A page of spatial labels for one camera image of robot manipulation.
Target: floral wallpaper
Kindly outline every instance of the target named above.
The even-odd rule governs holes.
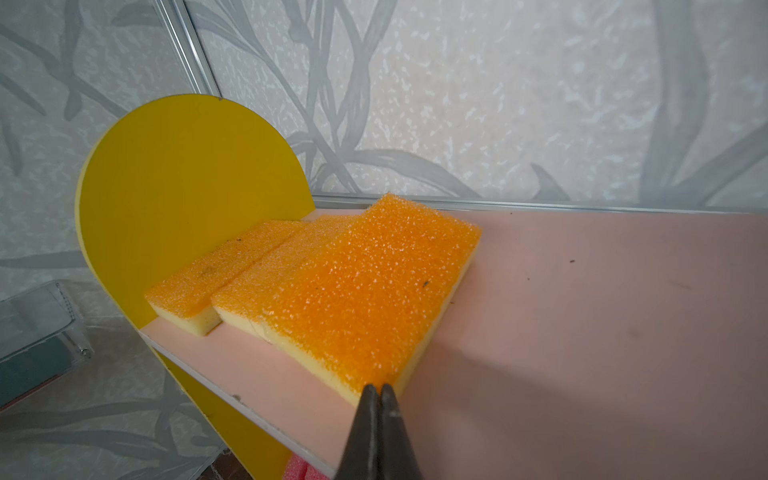
[[[0,478],[191,478],[223,448],[91,275],[75,233],[93,144],[131,109],[190,91],[165,32],[125,24],[128,3],[0,5],[0,300],[67,279],[94,347],[0,413]]]
[[[762,0],[185,4],[315,192],[768,207]]]

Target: sponge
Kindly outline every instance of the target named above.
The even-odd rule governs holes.
[[[402,393],[481,229],[387,194],[291,273],[264,331],[356,405],[367,383]]]
[[[221,323],[210,296],[305,226],[289,220],[259,223],[153,285],[144,298],[159,316],[204,336]]]
[[[263,339],[263,306],[285,278],[352,223],[352,215],[322,215],[241,273],[210,299],[221,319]]]

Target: plastic container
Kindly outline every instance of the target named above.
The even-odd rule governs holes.
[[[0,410],[93,355],[83,319],[58,281],[0,302]]]

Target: rectangular sponge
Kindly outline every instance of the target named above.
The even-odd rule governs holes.
[[[159,316],[204,336],[221,323],[211,295],[305,226],[289,220],[259,223],[153,285],[144,298]]]
[[[263,339],[263,308],[278,286],[309,257],[338,237],[355,217],[322,215],[211,297],[221,319]]]
[[[399,395],[480,235],[387,194],[283,280],[265,308],[265,333],[353,405],[367,383]]]

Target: yellow panel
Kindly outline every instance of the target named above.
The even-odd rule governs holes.
[[[119,120],[86,161],[75,201],[88,265],[137,328],[155,317],[143,297],[153,283],[257,221],[312,210],[301,166],[272,126],[241,105],[194,94]],[[174,373],[251,474],[265,478],[261,468],[272,466],[257,465],[252,452],[276,441]]]

